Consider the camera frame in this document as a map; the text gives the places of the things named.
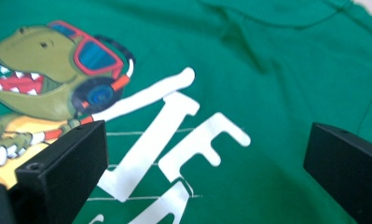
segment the open red mouth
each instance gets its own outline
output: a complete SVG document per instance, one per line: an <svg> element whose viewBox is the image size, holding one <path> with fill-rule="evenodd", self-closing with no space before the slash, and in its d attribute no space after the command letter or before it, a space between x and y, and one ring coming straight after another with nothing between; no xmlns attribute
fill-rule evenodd
<svg viewBox="0 0 372 224"><path fill-rule="evenodd" d="M44 77L37 73L10 71L0 64L0 91L37 95L42 92Z"/></svg>

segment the sunglasses lens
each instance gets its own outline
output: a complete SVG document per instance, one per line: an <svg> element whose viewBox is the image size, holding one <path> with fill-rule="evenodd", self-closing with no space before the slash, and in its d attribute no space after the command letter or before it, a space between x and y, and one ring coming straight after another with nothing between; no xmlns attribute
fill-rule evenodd
<svg viewBox="0 0 372 224"><path fill-rule="evenodd" d="M116 59L92 41L84 45L78 59L89 70L98 70L116 64Z"/></svg>
<svg viewBox="0 0 372 224"><path fill-rule="evenodd" d="M76 32L74 30L71 30L63 25L60 25L60 24L52 24L50 25L50 27L58 32L60 32L61 34L63 35L66 35L66 36L72 36L72 35L75 35Z"/></svg>

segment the dinosaur hand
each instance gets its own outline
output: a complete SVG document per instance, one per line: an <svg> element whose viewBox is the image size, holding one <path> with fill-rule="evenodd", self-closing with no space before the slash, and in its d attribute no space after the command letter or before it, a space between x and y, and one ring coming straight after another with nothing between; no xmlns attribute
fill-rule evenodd
<svg viewBox="0 0 372 224"><path fill-rule="evenodd" d="M78 120L78 119L69 119L67 121L67 124L64 124L63 126L61 126L61 130L62 130L61 136L63 136L66 133L69 133L70 130L74 129L75 127L79 126L80 124L81 124L80 120Z"/></svg>
<svg viewBox="0 0 372 224"><path fill-rule="evenodd" d="M25 153L31 142L30 133L17 133L13 137L0 139L0 166L4 166L7 159L15 159Z"/></svg>

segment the cartoon dinosaur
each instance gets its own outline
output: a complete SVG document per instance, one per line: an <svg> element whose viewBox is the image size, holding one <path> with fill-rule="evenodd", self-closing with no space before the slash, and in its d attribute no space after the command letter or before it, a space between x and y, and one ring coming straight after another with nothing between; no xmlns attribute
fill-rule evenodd
<svg viewBox="0 0 372 224"><path fill-rule="evenodd" d="M129 63L124 75L122 59ZM0 115L0 167L36 141L31 126L43 126L36 132L59 129L49 137L55 139L79 125L82 116L118 101L133 62L114 40L92 37L63 21L21 27L0 42L0 103L12 110Z"/></svg>

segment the dinosaur mouth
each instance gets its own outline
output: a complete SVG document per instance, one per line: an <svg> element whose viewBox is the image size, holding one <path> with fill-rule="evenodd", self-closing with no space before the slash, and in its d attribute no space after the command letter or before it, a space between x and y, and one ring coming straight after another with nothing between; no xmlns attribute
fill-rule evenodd
<svg viewBox="0 0 372 224"><path fill-rule="evenodd" d="M57 86L47 82L53 81L38 73L14 71L0 64L0 91L39 95L50 91L46 86Z"/></svg>

